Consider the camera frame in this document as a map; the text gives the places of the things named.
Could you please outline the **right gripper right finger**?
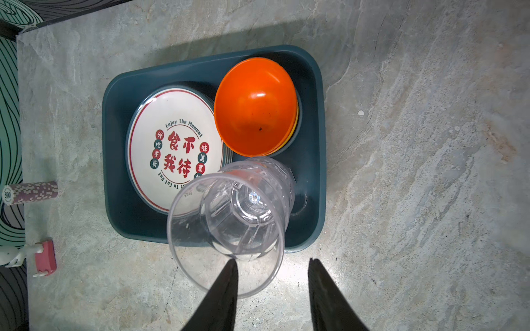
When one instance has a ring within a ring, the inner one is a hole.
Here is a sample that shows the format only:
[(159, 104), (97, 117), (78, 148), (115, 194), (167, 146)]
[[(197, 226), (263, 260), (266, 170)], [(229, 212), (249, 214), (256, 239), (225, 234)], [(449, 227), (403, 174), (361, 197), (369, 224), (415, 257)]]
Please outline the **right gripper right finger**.
[(308, 278), (314, 330), (368, 331), (319, 259), (310, 259)]

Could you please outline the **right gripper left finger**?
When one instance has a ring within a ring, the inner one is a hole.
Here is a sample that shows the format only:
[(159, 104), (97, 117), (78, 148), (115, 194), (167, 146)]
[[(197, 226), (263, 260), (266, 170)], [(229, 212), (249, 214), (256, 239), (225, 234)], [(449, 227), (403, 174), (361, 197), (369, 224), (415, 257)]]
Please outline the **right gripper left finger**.
[(182, 328), (185, 330), (234, 330), (237, 311), (238, 269), (229, 260), (199, 307)]

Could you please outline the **blue bowl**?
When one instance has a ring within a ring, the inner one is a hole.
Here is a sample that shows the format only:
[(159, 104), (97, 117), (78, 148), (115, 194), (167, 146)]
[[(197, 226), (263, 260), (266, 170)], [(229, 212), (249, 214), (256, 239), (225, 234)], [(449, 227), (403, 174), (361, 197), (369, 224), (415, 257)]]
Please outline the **blue bowl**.
[(291, 136), (288, 138), (287, 142), (281, 148), (276, 150), (273, 154), (270, 154), (270, 157), (276, 157), (279, 154), (282, 154), (283, 152), (285, 152), (293, 144), (296, 137), (298, 136), (298, 133), (302, 126), (303, 110), (302, 110), (302, 100), (301, 100), (300, 94), (298, 91), (296, 91), (296, 94), (297, 94), (297, 99), (298, 99), (298, 118), (297, 118), (297, 122), (294, 127), (294, 130)]

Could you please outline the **enjoy the moment plate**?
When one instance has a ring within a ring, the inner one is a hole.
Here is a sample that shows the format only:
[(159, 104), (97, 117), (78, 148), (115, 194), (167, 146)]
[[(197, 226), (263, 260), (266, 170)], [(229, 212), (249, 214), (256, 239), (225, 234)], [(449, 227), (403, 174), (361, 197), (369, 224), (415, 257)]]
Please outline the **enjoy the moment plate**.
[(150, 208), (167, 214), (193, 179), (233, 161), (215, 125), (213, 101), (185, 86), (152, 92), (132, 116), (126, 135), (131, 183)]

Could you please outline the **orange bowl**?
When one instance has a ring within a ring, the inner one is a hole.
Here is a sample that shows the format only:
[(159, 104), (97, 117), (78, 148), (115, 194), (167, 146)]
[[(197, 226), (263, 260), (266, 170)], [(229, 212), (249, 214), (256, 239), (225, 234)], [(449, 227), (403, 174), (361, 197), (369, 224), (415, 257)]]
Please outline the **orange bowl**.
[(222, 141), (245, 157), (268, 156), (290, 135), (297, 117), (293, 80), (277, 62), (253, 57), (230, 69), (215, 95)]

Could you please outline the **clear plastic cup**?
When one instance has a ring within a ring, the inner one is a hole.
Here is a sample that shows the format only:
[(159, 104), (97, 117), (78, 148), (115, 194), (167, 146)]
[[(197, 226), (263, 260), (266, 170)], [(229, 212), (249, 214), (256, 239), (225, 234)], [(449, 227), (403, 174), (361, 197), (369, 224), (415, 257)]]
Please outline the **clear plastic cup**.
[(286, 231), (295, 179), (269, 157), (233, 162), (206, 183), (201, 203), (213, 247), (250, 261), (270, 252)]

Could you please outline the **yellow bowl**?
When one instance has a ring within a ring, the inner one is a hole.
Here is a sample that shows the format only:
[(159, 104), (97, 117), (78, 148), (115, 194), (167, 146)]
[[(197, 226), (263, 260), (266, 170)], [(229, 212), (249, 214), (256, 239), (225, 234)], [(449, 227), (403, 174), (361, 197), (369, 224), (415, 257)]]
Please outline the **yellow bowl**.
[(273, 153), (270, 154), (270, 156), (280, 154), (282, 151), (286, 150), (292, 144), (293, 140), (295, 139), (295, 136), (298, 134), (300, 130), (301, 118), (302, 118), (302, 111), (300, 108), (300, 103), (298, 102), (297, 117), (295, 120), (295, 125), (292, 128), (290, 135), (288, 136), (287, 140), (278, 149), (276, 149)]

